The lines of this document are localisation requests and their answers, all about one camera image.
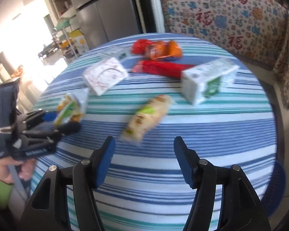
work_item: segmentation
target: blue gripper pad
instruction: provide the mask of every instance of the blue gripper pad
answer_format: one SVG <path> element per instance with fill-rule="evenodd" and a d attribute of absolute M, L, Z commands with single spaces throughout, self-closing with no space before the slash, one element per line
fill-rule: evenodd
<path fill-rule="evenodd" d="M 95 187 L 98 188 L 105 180 L 113 154 L 116 149 L 116 141 L 112 136 L 108 136 L 93 163 L 95 167 Z"/>
<path fill-rule="evenodd" d="M 173 149 L 185 182 L 194 189 L 196 182 L 193 174 L 194 170 L 197 169 L 197 162 L 199 161 L 197 153 L 187 148 L 181 136 L 174 138 Z"/>

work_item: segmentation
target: human hand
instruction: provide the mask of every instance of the human hand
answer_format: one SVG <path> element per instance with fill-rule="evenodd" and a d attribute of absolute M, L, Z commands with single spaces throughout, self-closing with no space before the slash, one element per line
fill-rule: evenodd
<path fill-rule="evenodd" d="M 15 161 L 12 157 L 0 159 L 0 180 L 6 184 L 14 183 L 13 177 L 8 170 L 7 165 L 19 166 L 22 165 L 22 170 L 18 174 L 19 178 L 29 180 L 32 177 L 36 161 L 30 159 L 27 161 Z"/>

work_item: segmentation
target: round table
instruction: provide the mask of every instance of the round table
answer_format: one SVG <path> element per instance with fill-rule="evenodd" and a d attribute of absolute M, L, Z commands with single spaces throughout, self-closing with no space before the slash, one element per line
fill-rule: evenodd
<path fill-rule="evenodd" d="M 177 63 L 201 64 L 230 58 L 239 65 L 234 84 L 206 102 L 192 106 L 180 93 L 180 80 L 129 72 L 129 77 L 98 97 L 89 95 L 79 133 L 65 137 L 54 155 L 39 158 L 31 192 L 50 165 L 69 167 L 89 157 L 107 136 L 116 139 L 105 182 L 94 192 L 106 230 L 182 230 L 195 190 L 185 183 L 173 151 L 181 136 L 188 148 L 215 166 L 239 164 L 261 198 L 270 181 L 276 156 L 272 108 L 257 78 L 237 58 L 206 41 L 175 34 L 143 34 L 104 44 L 70 64 L 44 91 L 36 108 L 55 110 L 63 94 L 85 86 L 82 73 L 100 61 L 109 46 L 130 48 L 137 39 L 174 39 L 183 50 Z M 131 55 L 122 65 L 131 68 L 142 56 Z M 159 94 L 176 102 L 162 122 L 145 134 L 142 146 L 119 140 L 136 110 Z M 44 123 L 41 129 L 50 129 Z M 72 229 L 78 230 L 72 188 L 67 189 Z M 217 187 L 210 229 L 217 227 L 221 187 Z"/>

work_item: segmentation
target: blue plastic stool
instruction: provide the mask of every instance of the blue plastic stool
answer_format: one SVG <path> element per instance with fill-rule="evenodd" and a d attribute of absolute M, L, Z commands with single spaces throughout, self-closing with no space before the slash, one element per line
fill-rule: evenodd
<path fill-rule="evenodd" d="M 286 173 L 278 161 L 275 161 L 271 181 L 261 200 L 264 210 L 270 217 L 278 208 L 286 188 Z"/>

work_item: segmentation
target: tiled floor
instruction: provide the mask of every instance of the tiled floor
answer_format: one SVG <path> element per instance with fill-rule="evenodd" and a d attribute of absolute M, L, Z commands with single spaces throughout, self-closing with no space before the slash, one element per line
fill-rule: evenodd
<path fill-rule="evenodd" d="M 249 61 L 245 58 L 239 58 L 242 63 L 244 63 L 255 75 L 259 80 L 265 81 L 267 83 L 267 87 L 264 86 L 270 102 L 274 104 L 276 107 L 281 109 L 281 115 L 283 115 L 283 130 L 284 130 L 284 169 L 286 171 L 286 190 L 284 193 L 284 197 L 281 201 L 280 206 L 276 210 L 276 212 L 269 218 L 271 228 L 274 229 L 276 225 L 281 221 L 284 215 L 289 210 L 289 111 L 286 110 L 281 105 L 280 98 L 278 98 L 278 91 L 276 91 L 276 84 L 273 79 L 273 74 L 265 70 Z"/>

